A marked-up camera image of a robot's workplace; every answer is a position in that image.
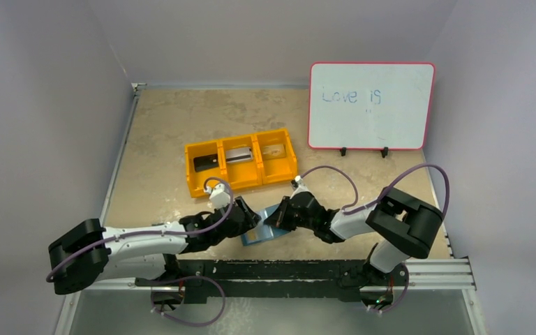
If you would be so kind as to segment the blue card holder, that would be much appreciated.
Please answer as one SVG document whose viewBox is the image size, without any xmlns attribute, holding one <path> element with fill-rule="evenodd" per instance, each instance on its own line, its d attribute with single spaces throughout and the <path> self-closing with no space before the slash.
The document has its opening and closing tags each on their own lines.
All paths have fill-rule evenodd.
<svg viewBox="0 0 536 335">
<path fill-rule="evenodd" d="M 270 241 L 275 238 L 281 237 L 289 233 L 287 230 L 280 228 L 274 228 L 270 225 L 265 225 L 264 221 L 267 217 L 272 215 L 278 208 L 277 204 L 266 207 L 259 212 L 260 221 L 258 224 L 248 232 L 242 234 L 241 242 L 244 246 L 251 246 L 254 244 L 259 244 L 265 241 Z"/>
</svg>

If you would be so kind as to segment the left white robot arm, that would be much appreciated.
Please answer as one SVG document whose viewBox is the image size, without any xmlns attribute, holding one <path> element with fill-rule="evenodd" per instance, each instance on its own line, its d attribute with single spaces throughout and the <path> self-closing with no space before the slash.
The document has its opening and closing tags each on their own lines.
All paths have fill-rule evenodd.
<svg viewBox="0 0 536 335">
<path fill-rule="evenodd" d="M 180 266 L 169 260 L 171 255 L 205 251 L 252 230 L 260 221 L 241 197 L 222 208 L 148 228 L 103 227 L 99 219 L 87 219 L 49 245 L 51 272 L 46 281 L 58 295 L 114 278 L 172 285 L 179 279 Z"/>
</svg>

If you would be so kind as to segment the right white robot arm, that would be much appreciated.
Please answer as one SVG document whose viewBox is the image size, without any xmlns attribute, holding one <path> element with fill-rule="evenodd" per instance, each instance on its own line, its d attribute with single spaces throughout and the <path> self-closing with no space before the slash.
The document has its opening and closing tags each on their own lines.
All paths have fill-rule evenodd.
<svg viewBox="0 0 536 335">
<path fill-rule="evenodd" d="M 388 188 L 381 201 L 353 214 L 326 209 L 308 190 L 285 196 L 264 224 L 292 232 L 304 228 L 328 244 L 378 233 L 380 242 L 364 265 L 366 279 L 380 284 L 408 258 L 426 259 L 444 219 L 439 208 L 397 188 Z"/>
</svg>

